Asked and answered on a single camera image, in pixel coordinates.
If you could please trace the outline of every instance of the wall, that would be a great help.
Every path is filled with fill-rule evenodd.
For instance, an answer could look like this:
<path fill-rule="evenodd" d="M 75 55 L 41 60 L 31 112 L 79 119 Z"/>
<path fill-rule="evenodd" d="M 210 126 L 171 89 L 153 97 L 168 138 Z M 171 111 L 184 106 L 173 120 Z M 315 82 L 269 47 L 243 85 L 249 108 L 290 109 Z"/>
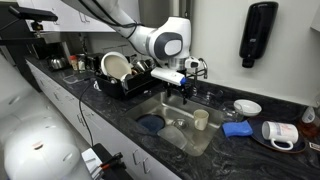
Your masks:
<path fill-rule="evenodd" d="M 306 105 L 320 93 L 320 32 L 310 28 L 318 0 L 276 0 L 277 18 L 264 56 L 242 68 L 240 42 L 256 0 L 194 1 L 191 54 L 209 67 L 205 81 Z M 114 33 L 90 33 L 93 50 L 128 44 Z"/>

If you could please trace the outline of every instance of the black tray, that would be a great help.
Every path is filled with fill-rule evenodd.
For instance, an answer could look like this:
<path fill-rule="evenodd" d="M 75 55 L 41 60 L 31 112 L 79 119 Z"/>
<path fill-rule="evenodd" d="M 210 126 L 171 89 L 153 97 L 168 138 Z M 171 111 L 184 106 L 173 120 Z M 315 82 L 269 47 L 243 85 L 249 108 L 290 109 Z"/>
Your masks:
<path fill-rule="evenodd" d="M 273 121 L 272 119 L 262 117 L 262 116 L 256 116 L 256 117 L 251 117 L 248 119 L 248 122 L 253 130 L 253 134 L 251 137 L 262 144 L 263 146 L 266 146 L 270 149 L 273 149 L 275 151 L 280 151 L 284 153 L 301 153 L 306 149 L 306 142 L 304 141 L 304 138 L 301 134 L 299 134 L 299 139 L 298 141 L 293 145 L 293 148 L 291 150 L 285 151 L 281 149 L 277 149 L 271 145 L 270 140 L 265 140 L 262 135 L 262 124 L 265 121 Z M 287 143 L 280 143 L 277 142 L 280 146 L 286 147 L 288 144 Z"/>
<path fill-rule="evenodd" d="M 95 75 L 101 91 L 116 99 L 131 98 L 151 87 L 159 84 L 161 81 L 151 76 L 151 70 L 135 75 L 127 81 L 128 90 L 124 89 L 121 81 L 117 79 L 116 83 L 111 83 L 109 77 L 105 75 Z"/>

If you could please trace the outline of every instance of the white bowl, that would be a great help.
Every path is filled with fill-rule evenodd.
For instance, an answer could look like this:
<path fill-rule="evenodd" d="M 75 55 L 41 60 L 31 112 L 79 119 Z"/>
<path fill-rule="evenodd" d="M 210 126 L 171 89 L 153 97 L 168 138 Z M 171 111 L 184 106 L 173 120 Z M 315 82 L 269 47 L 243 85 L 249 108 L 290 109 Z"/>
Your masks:
<path fill-rule="evenodd" d="M 239 99 L 233 103 L 235 110 L 244 116 L 252 117 L 258 115 L 262 108 L 259 104 L 246 99 Z"/>

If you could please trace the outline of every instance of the dish rack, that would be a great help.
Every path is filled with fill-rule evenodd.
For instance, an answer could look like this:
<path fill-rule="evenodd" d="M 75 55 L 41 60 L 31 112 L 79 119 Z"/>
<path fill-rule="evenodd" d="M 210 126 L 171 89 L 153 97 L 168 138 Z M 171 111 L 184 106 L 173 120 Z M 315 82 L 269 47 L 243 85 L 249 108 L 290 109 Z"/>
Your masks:
<path fill-rule="evenodd" d="M 95 77 L 101 91 L 116 99 L 128 99 L 161 82 L 151 76 L 152 70 L 149 69 L 127 80 L 128 90 L 122 87 L 119 79 L 115 79 L 116 82 L 114 82 L 114 80 L 111 81 L 110 77 L 97 73 L 95 73 Z"/>

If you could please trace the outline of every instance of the soap dispenser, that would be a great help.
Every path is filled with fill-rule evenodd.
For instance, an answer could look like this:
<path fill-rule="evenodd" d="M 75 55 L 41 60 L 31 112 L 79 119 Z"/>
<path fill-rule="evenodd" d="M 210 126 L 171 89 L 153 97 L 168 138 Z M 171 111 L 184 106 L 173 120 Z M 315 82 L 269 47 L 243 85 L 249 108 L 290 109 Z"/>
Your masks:
<path fill-rule="evenodd" d="M 278 6 L 276 2 L 259 2 L 249 7 L 239 53 L 243 67 L 252 68 L 254 61 L 263 56 Z"/>

